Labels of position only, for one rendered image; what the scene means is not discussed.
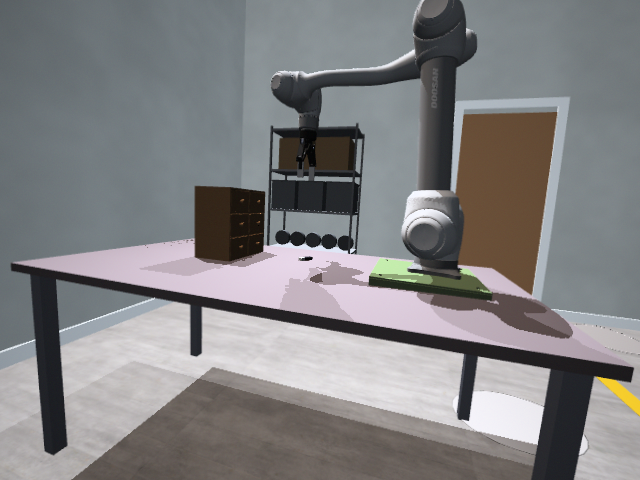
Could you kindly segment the dark brown drawer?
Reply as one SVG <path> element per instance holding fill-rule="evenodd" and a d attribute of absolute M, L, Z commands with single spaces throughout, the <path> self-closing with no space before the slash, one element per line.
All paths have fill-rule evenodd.
<path fill-rule="evenodd" d="M 231 236 L 248 234 L 248 218 L 249 214 L 231 213 Z"/>
<path fill-rule="evenodd" d="M 231 190 L 231 212 L 249 212 L 249 192 Z"/>
<path fill-rule="evenodd" d="M 250 212 L 264 212 L 264 194 L 250 192 Z"/>
<path fill-rule="evenodd" d="M 264 214 L 250 213 L 249 233 L 262 232 L 264 226 Z"/>
<path fill-rule="evenodd" d="M 249 235 L 249 254 L 253 254 L 260 251 L 263 251 L 263 233 L 250 234 Z"/>
<path fill-rule="evenodd" d="M 248 255 L 248 236 L 231 237 L 230 260 Z"/>

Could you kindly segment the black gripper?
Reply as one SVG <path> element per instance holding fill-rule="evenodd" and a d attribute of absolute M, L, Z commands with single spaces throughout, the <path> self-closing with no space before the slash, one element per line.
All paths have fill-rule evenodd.
<path fill-rule="evenodd" d="M 296 162 L 298 162 L 298 167 L 297 167 L 298 178 L 304 178 L 304 160 L 307 154 L 309 166 L 310 166 L 308 181 L 314 181 L 315 167 L 317 165 L 316 165 L 316 156 L 315 156 L 315 145 L 313 145 L 312 142 L 316 141 L 316 137 L 317 137 L 317 132 L 314 130 L 300 131 L 300 144 L 299 144 L 299 148 L 296 156 Z M 298 156 L 301 156 L 301 157 L 298 157 Z"/>

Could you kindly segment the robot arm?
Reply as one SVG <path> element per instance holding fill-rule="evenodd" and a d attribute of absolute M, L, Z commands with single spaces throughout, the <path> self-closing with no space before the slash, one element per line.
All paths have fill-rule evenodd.
<path fill-rule="evenodd" d="M 405 247 L 415 256 L 407 271 L 456 280 L 461 280 L 458 258 L 464 229 L 459 198 L 451 191 L 456 64 L 477 51 L 476 34 L 465 28 L 460 0 L 422 0 L 413 19 L 415 51 L 381 67 L 311 74 L 279 71 L 271 80 L 274 96 L 297 108 L 299 130 L 317 132 L 320 88 L 384 85 L 420 79 L 421 74 L 417 187 L 407 199 L 401 231 Z"/>

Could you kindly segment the dark brown chest of drawers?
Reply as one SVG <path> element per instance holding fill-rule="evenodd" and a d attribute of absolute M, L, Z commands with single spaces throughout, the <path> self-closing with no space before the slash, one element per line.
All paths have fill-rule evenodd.
<path fill-rule="evenodd" d="M 249 192 L 249 212 L 231 212 L 231 190 Z M 250 192 L 264 194 L 264 212 L 250 212 Z M 231 236 L 231 213 L 264 214 L 265 192 L 233 187 L 195 186 L 195 257 L 233 261 L 264 251 L 262 232 Z M 263 233 L 263 251 L 249 254 L 249 235 Z M 248 255 L 230 260 L 231 237 L 248 236 Z"/>

